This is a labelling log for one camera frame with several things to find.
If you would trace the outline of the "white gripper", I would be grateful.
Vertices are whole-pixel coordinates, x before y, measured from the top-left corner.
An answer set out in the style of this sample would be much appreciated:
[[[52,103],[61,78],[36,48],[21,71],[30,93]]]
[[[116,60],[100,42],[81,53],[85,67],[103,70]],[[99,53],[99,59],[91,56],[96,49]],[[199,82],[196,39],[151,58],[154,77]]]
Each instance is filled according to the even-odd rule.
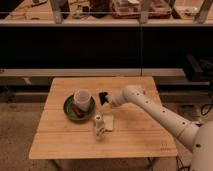
[[[113,92],[112,94],[107,94],[106,99],[108,99],[112,107],[118,107],[125,103],[125,98],[121,91]],[[101,115],[107,113],[110,110],[110,105],[104,104],[103,106],[100,107],[98,113]]]

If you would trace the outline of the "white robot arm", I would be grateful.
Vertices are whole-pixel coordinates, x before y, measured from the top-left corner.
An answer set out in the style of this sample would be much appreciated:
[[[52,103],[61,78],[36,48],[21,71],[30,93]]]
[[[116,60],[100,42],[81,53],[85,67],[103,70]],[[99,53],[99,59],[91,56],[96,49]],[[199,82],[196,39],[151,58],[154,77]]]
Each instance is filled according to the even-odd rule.
[[[142,108],[192,153],[190,171],[213,171],[213,121],[201,126],[151,100],[141,85],[127,85],[112,93],[100,92],[101,104],[111,108],[132,103]]]

